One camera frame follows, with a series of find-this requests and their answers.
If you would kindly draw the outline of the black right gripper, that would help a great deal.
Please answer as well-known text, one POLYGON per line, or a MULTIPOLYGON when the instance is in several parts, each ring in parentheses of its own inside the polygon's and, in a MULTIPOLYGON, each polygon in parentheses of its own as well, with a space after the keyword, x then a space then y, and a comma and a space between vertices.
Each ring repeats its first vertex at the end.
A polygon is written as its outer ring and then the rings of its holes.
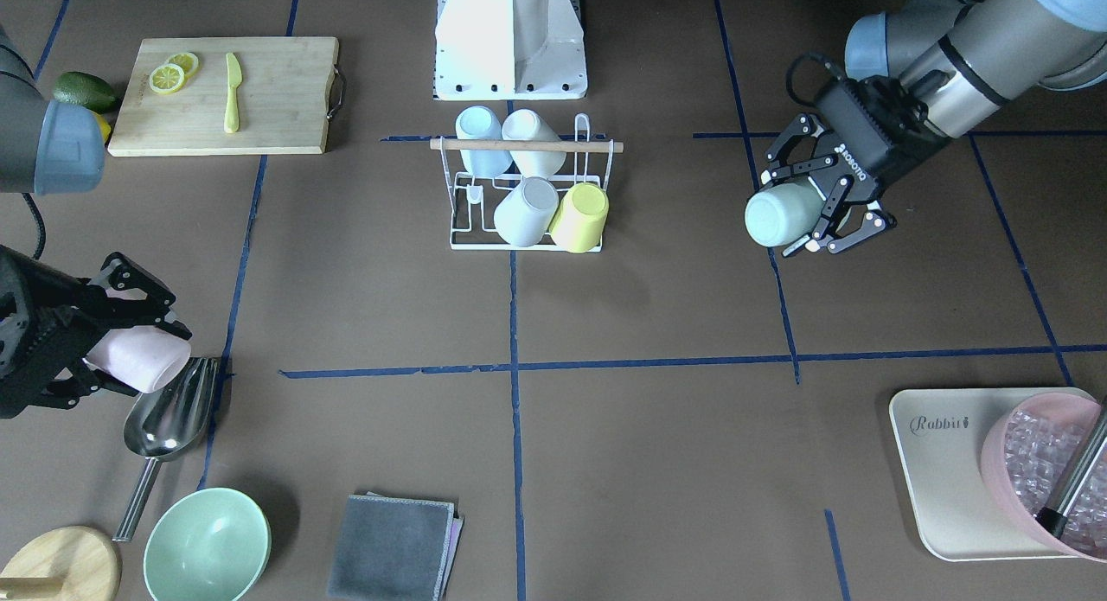
POLYGON ((71 410, 91 393, 131 395, 123 381, 87 366, 105 332, 79 313, 84 297, 87 313, 110 329, 151 325, 192 340, 169 287, 125 253, 110 253, 86 281, 3 247, 3 419, 29 406, 71 410))

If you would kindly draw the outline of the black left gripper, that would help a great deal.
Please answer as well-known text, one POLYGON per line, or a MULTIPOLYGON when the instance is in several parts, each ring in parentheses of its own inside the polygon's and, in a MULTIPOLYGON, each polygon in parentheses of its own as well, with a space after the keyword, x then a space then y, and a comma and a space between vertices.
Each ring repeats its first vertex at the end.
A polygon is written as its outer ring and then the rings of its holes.
POLYGON ((799 113, 770 144, 759 187, 795 180, 813 187, 823 208, 783 257, 803 249, 842 253, 893 230, 896 216, 879 201, 883 191, 950 142, 929 127, 924 101, 881 74, 831 80, 814 100, 792 101, 811 112, 799 113))

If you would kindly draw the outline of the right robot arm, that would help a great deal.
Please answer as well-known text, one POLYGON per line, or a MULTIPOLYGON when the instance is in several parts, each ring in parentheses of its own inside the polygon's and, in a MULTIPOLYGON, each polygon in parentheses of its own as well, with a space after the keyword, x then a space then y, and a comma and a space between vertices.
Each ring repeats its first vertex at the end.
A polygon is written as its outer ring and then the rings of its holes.
MULTIPOLYGON (((3 191, 83 194, 99 186, 104 163, 94 112, 44 99, 3 37, 3 191)), ((4 247, 1 290, 6 419, 31 406, 68 410, 99 391, 158 391, 190 358, 176 296, 124 253, 80 278, 4 247)))

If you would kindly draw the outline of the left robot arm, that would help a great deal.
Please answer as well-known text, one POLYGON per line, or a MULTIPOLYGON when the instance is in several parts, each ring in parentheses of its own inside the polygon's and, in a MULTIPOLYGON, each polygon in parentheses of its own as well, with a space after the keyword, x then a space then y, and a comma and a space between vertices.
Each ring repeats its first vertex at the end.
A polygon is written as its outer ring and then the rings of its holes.
POLYGON ((881 198, 948 143, 1039 87, 1104 81, 1106 0, 908 0, 866 15, 845 61, 767 151, 745 227, 784 257, 841 253, 896 226, 881 198))

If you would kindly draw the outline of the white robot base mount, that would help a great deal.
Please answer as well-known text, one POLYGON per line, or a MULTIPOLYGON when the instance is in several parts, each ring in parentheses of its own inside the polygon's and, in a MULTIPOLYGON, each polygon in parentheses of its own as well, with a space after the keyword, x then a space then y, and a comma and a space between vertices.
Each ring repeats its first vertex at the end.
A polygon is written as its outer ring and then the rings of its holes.
POLYGON ((432 96, 577 100, 589 90, 584 0, 438 0, 432 96))

